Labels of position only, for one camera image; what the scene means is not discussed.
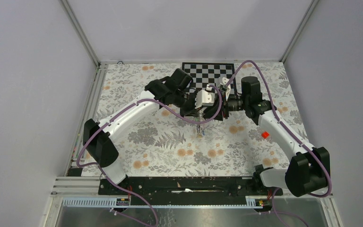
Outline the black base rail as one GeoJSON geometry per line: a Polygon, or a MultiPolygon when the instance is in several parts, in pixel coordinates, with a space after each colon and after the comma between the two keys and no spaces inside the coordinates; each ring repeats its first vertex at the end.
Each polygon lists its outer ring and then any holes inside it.
{"type": "Polygon", "coordinates": [[[259,206],[270,202],[274,187],[251,177],[126,177],[113,186],[101,179],[99,195],[125,196],[134,206],[259,206]]]}

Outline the red curved block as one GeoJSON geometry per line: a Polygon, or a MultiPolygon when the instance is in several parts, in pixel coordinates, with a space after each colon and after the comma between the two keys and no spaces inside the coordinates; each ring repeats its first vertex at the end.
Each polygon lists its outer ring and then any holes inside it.
{"type": "Polygon", "coordinates": [[[267,131],[265,131],[261,134],[261,136],[262,136],[262,138],[266,139],[270,136],[270,134],[267,131]]]}

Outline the floral table mat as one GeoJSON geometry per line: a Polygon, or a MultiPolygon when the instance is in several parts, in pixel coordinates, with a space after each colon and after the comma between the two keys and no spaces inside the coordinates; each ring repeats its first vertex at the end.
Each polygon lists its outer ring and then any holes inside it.
{"type": "MultiPolygon", "coordinates": [[[[180,63],[111,64],[105,71],[95,119],[112,116],[135,99],[154,79],[170,76],[180,63]]],[[[197,138],[196,125],[160,109],[128,128],[115,141],[122,168],[128,176],[248,176],[256,165],[285,169],[289,159],[271,137],[247,118],[232,112],[230,118],[204,124],[197,138]]]]}

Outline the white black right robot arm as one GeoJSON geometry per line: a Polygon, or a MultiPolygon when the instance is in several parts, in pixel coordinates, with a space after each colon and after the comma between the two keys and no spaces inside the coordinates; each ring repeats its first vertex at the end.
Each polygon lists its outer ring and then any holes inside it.
{"type": "Polygon", "coordinates": [[[277,113],[271,100],[262,98],[257,77],[241,79],[242,93],[229,95],[228,79],[222,78],[219,91],[211,86],[202,89],[195,98],[196,108],[205,107],[205,119],[223,120],[233,111],[244,111],[284,151],[290,163],[287,169],[255,167],[252,188],[263,195],[270,188],[288,189],[292,195],[311,195],[318,198],[331,194],[330,155],[324,147],[306,142],[277,113]]]}

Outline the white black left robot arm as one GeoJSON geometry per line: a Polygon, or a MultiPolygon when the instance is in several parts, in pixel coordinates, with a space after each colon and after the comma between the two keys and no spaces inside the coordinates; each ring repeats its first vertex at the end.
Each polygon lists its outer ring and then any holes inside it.
{"type": "Polygon", "coordinates": [[[122,133],[147,115],[169,105],[178,107],[180,112],[176,116],[185,119],[189,114],[196,114],[205,101],[213,104],[214,95],[205,89],[192,94],[188,92],[187,87],[192,81],[188,73],[176,69],[171,76],[150,81],[133,101],[112,116],[85,122],[80,153],[88,152],[94,159],[93,164],[108,179],[114,193],[123,194],[128,187],[126,173],[114,144],[122,133]]]}

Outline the black white chessboard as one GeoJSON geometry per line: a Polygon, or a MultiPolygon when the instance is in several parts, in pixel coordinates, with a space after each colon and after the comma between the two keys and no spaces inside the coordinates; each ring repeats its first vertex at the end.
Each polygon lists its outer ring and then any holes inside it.
{"type": "Polygon", "coordinates": [[[220,84],[221,78],[230,79],[235,73],[234,65],[231,63],[197,63],[184,62],[181,69],[188,73],[192,80],[185,88],[185,104],[192,105],[195,102],[195,95],[207,85],[220,84]]]}

